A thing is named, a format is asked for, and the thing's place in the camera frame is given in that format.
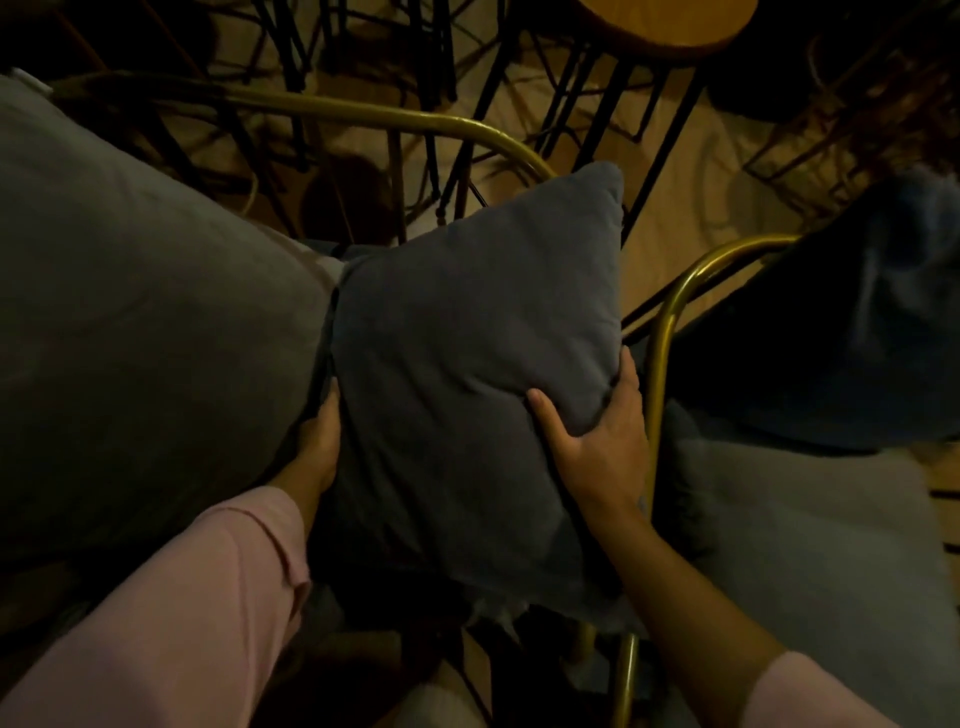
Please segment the person's left hand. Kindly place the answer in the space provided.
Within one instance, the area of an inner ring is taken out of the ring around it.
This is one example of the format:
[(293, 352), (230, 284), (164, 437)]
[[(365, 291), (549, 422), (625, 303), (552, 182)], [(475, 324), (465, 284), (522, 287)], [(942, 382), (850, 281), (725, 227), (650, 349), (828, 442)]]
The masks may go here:
[(320, 435), (320, 408), (316, 417), (301, 428), (298, 452), (291, 466), (291, 483), (285, 487), (290, 495), (306, 500), (318, 498), (330, 489), (337, 473), (341, 433), (339, 439), (325, 439)]

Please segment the person's right hand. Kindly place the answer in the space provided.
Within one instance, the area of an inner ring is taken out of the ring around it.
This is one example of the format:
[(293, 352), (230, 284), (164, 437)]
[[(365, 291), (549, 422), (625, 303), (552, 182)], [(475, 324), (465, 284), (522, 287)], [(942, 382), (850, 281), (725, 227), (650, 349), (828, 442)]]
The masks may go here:
[(556, 458), (560, 480), (590, 532), (598, 537), (624, 520), (637, 520), (648, 470), (640, 379), (630, 349), (619, 353), (617, 382), (575, 458)]

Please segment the blue-grey square cushion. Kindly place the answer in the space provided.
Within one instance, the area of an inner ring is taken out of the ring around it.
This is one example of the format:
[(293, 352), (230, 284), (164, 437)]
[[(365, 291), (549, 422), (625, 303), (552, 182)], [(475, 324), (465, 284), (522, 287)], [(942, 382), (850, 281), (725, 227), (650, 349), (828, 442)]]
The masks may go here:
[(594, 162), (351, 261), (326, 371), (337, 478), (309, 559), (356, 626), (540, 606), (641, 629), (526, 400), (573, 435), (617, 379), (623, 176)]

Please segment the person's left forearm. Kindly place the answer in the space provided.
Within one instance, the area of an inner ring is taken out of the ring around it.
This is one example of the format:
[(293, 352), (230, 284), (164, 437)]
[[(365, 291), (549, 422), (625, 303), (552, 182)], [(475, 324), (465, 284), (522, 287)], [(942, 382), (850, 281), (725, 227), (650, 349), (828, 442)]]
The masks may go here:
[(0, 701), (0, 728), (249, 728), (310, 588), (294, 497), (229, 499), (59, 638)]

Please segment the person's right forearm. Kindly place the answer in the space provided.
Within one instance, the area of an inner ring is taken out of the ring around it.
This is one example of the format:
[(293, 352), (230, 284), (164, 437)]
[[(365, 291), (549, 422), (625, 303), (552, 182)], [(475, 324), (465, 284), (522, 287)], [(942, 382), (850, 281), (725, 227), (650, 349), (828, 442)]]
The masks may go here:
[(638, 508), (584, 518), (701, 728), (899, 728), (748, 617)]

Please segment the large grey cushion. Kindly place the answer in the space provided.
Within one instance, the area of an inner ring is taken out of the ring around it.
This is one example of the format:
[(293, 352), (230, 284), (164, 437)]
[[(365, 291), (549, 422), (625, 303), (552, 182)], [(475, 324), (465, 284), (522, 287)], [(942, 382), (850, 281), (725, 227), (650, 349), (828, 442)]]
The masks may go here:
[(344, 266), (0, 76), (0, 568), (153, 545), (266, 480)]

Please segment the light grey seat cushion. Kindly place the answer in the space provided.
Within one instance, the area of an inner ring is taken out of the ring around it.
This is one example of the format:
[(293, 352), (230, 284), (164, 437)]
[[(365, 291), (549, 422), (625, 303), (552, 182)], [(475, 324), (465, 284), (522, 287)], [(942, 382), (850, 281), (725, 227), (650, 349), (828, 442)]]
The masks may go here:
[(919, 465), (664, 409), (657, 533), (749, 617), (903, 728), (960, 728), (960, 614)]

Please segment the dark blue velvet cushion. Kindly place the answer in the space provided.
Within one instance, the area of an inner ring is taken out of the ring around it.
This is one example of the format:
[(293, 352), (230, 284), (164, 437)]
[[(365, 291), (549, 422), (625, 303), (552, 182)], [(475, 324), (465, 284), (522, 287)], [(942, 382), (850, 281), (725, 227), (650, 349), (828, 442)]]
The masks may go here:
[(960, 180), (872, 185), (676, 334), (667, 391), (832, 450), (960, 439)]

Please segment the black metal furniture legs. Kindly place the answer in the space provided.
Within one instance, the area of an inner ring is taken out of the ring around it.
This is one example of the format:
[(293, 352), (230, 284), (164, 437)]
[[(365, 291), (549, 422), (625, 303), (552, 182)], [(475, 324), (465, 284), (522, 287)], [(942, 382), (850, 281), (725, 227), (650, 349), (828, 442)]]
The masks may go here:
[(427, 113), (458, 99), (450, 0), (242, 0), (289, 91), (320, 75), (394, 87)]

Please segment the round wooden stool black legs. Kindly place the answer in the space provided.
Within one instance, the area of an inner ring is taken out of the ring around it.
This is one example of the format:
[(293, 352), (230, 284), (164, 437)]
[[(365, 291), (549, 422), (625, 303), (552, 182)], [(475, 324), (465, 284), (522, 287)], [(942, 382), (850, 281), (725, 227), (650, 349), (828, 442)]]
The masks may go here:
[[(537, 31), (555, 32), (569, 40), (572, 48), (540, 131), (534, 136), (534, 151), (546, 160), (561, 135), (569, 134), (579, 145), (573, 163), (577, 171), (594, 161), (638, 68), (647, 69), (651, 79), (642, 84), (650, 95), (638, 130), (630, 139), (634, 144), (642, 142), (671, 72), (692, 68), (693, 76), (642, 186), (624, 214), (621, 242), (625, 244), (707, 84), (714, 58), (747, 27), (758, 6), (759, 0), (504, 0), (496, 54), (471, 118), (485, 119), (506, 80), (522, 34), (535, 41)], [(579, 138), (569, 126), (570, 116), (604, 56), (611, 57), (615, 65), (600, 91), (590, 126)]]

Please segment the gold metal chair frame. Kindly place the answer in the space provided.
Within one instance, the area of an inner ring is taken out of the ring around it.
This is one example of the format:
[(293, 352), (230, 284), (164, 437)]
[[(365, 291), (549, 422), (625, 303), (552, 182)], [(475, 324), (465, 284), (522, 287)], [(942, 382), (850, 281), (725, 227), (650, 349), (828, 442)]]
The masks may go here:
[(557, 177), (535, 151), (508, 134), (473, 119), (434, 112), (128, 71), (101, 71), (60, 79), (53, 83), (51, 94), (54, 104), (63, 109), (76, 109), (81, 103), (97, 103), (106, 114), (125, 118), (126, 124), (137, 129), (140, 137), (146, 140), (180, 182), (205, 198), (218, 202), (217, 195), (208, 184), (217, 176), (211, 173), (204, 176), (203, 171), (193, 164), (159, 112), (159, 108), (165, 108), (175, 116), (186, 117), (187, 112), (182, 105), (208, 108), (211, 117), (202, 117), (201, 120), (216, 126), (233, 140), (250, 172), (251, 198), (257, 199), (258, 195), (263, 195), (286, 232), (291, 237), (299, 237), (301, 230), (290, 217), (280, 196), (279, 186), (273, 180), (270, 158), (266, 151), (254, 143), (238, 113), (247, 111), (288, 118), (294, 129), (305, 133), (306, 164), (323, 169), (330, 179), (347, 235), (345, 241), (337, 244), (335, 251), (354, 246), (356, 240), (339, 183), (332, 170), (330, 150), (322, 135), (323, 124), (377, 130), (386, 134), (392, 212), (400, 244), (407, 240), (407, 217), (403, 201), (403, 135), (462, 142), (467, 153), (466, 162), (456, 162), (451, 172), (451, 181), (456, 184), (459, 196), (474, 185), (472, 169), (476, 146), (484, 148), (488, 156), (500, 156), (510, 164), (525, 169), (538, 184)]
[[(686, 306), (699, 298), (704, 291), (722, 284), (761, 258), (782, 252), (799, 239), (798, 234), (771, 233), (735, 240), (710, 250), (691, 264), (663, 292), (654, 295), (654, 304), (659, 305), (656, 315), (633, 331), (633, 335), (643, 332), (650, 334), (644, 360), (643, 394), (646, 434), (650, 446), (649, 474), (641, 497), (646, 520), (651, 520), (654, 510), (670, 346)], [(611, 699), (609, 728), (629, 728), (639, 645), (640, 638), (635, 634), (627, 633), (620, 639), (608, 690)]]

